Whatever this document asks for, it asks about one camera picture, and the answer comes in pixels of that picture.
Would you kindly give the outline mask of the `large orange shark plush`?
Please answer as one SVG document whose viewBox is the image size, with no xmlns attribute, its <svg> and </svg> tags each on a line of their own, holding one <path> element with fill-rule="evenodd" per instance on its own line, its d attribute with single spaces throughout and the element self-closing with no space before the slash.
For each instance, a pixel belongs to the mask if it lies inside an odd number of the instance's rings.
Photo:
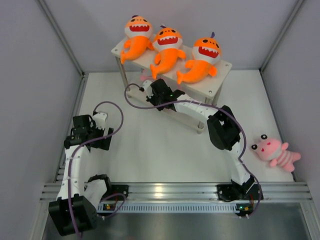
<svg viewBox="0 0 320 240">
<path fill-rule="evenodd" d="M 186 61 L 184 67 L 188 72 L 176 71 L 177 83 L 195 84 L 208 75 L 215 77 L 218 73 L 215 64 L 222 57 L 222 50 L 215 39 L 215 32 L 210 37 L 202 37 L 195 41 L 192 47 L 192 59 Z"/>
</svg>

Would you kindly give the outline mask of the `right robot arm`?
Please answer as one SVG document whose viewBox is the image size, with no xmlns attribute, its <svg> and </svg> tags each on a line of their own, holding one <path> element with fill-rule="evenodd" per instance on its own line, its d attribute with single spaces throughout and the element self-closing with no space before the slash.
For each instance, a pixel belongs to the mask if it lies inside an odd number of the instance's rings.
<svg viewBox="0 0 320 240">
<path fill-rule="evenodd" d="M 146 93 L 146 100 L 159 111 L 169 109 L 207 125 L 211 143 L 226 154 L 230 174 L 230 183 L 217 186 L 219 200 L 224 202 L 263 200 L 261 185 L 242 160 L 246 136 L 228 106 L 219 108 L 197 102 L 184 91 L 171 90 L 163 79 L 145 80 L 142 89 Z"/>
</svg>

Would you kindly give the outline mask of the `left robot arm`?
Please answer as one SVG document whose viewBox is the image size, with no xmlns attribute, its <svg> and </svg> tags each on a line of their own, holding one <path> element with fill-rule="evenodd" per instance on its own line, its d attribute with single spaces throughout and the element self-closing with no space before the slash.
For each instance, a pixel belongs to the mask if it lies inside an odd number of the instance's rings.
<svg viewBox="0 0 320 240">
<path fill-rule="evenodd" d="M 65 169 L 60 190 L 49 203 L 49 215 L 61 236 L 81 234 L 97 227 L 100 200 L 113 194 L 107 174 L 93 174 L 87 164 L 93 162 L 92 148 L 109 150 L 113 128 L 106 128 L 107 113 L 73 117 L 73 127 L 63 142 Z"/>
</svg>

